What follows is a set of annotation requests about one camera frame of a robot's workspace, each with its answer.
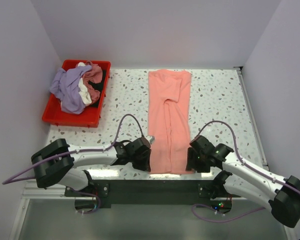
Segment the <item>salmon pink t shirt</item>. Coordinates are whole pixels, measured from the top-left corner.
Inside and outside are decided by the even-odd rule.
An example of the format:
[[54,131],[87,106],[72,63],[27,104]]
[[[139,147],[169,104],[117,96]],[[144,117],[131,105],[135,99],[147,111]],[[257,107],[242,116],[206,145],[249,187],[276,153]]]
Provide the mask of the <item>salmon pink t shirt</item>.
[[186,174],[189,104],[192,75],[188,71],[160,69],[148,74],[148,129],[153,174]]

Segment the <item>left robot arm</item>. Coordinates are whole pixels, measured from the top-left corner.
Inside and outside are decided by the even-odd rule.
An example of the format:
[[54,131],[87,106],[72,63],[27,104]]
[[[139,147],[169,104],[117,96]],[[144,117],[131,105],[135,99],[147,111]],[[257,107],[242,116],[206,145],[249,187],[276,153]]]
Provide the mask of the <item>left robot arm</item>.
[[31,157],[38,188],[59,184],[74,189],[82,196],[94,190],[91,174],[78,169],[92,165],[124,166],[150,172],[151,146],[155,137],[141,136],[134,141],[123,140],[101,148],[70,145],[64,138],[50,143]]

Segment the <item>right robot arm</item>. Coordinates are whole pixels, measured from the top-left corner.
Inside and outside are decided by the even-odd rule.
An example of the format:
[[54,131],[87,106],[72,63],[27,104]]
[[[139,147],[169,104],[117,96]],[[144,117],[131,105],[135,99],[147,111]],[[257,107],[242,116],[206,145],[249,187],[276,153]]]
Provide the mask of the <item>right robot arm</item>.
[[211,199],[225,195],[240,196],[265,209],[286,227],[294,228],[300,220],[300,180],[265,170],[244,158],[229,146],[214,146],[202,135],[190,142],[186,169],[202,173],[215,167],[220,172],[207,186],[199,187]]

